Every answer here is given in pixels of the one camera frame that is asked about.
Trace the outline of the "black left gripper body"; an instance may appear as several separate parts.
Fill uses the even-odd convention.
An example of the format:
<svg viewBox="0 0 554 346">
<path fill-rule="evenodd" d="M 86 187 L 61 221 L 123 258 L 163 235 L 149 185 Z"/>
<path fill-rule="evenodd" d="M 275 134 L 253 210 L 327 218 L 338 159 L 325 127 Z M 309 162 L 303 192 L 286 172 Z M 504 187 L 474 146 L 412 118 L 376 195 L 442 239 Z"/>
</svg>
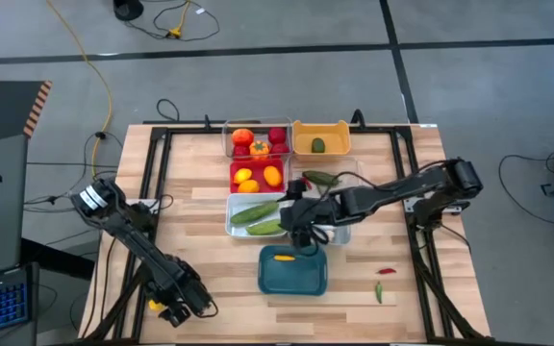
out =
<svg viewBox="0 0 554 346">
<path fill-rule="evenodd" d="M 170 309 L 175 318 L 177 310 L 188 310 L 191 315 L 198 318 L 212 318 L 218 315 L 218 306 L 213 296 L 194 269 L 177 279 L 171 287 L 162 290 L 159 302 Z"/>
</svg>

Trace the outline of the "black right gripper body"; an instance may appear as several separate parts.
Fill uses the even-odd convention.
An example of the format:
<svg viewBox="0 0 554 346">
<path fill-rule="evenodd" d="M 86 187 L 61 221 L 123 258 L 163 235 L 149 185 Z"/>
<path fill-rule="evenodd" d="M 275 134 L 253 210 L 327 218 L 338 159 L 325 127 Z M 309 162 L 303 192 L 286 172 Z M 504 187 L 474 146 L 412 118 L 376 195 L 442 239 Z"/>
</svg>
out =
<svg viewBox="0 0 554 346">
<path fill-rule="evenodd" d="M 284 196 L 280 199 L 280 227 L 284 231 L 307 231 L 319 228 L 333 231 L 334 208 L 328 197 L 294 199 Z"/>
</svg>

